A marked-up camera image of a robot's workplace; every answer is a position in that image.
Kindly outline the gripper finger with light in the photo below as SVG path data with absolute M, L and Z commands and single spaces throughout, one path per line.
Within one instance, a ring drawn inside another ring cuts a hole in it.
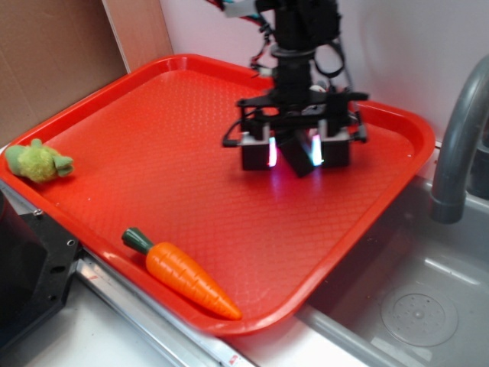
M 277 164 L 277 147 L 274 137 L 258 141 L 249 133 L 241 139 L 241 166 L 244 171 L 267 171 Z
M 312 160 L 316 167 L 347 167 L 350 164 L 350 134 L 347 128 L 329 133 L 328 121 L 320 120 L 310 133 Z

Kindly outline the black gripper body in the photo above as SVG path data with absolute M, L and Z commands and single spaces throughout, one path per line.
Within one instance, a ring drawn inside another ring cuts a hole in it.
M 367 93 L 347 86 L 335 88 L 332 79 L 345 72 L 342 64 L 333 72 L 320 68 L 315 57 L 278 57 L 268 68 L 253 57 L 250 67 L 258 76 L 270 76 L 273 88 L 266 94 L 240 99 L 240 117 L 224 134 L 226 148 L 264 145 L 273 135 L 279 144 L 299 132 L 316 130 L 326 140 L 367 140 L 359 109 L 351 104 L 366 101 Z

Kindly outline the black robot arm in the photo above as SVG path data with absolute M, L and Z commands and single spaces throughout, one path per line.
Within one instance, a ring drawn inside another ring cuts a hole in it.
M 270 76 L 265 95 L 241 99 L 234 126 L 241 137 L 226 132 L 222 144 L 241 149 L 245 171 L 265 171 L 281 153 L 299 177 L 320 167 L 346 167 L 350 144 L 368 134 L 356 102 L 368 95 L 350 86 L 338 91 L 332 79 L 347 73 L 340 39 L 341 15 L 335 1 L 214 1 L 226 16 L 255 23 L 263 35 L 262 50 L 251 58 L 259 76 Z M 269 50 L 277 65 L 259 60 Z

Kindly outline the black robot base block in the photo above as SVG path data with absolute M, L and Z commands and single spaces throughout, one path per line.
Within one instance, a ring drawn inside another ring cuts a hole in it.
M 66 304 L 79 240 L 47 214 L 19 214 L 1 195 L 1 353 Z

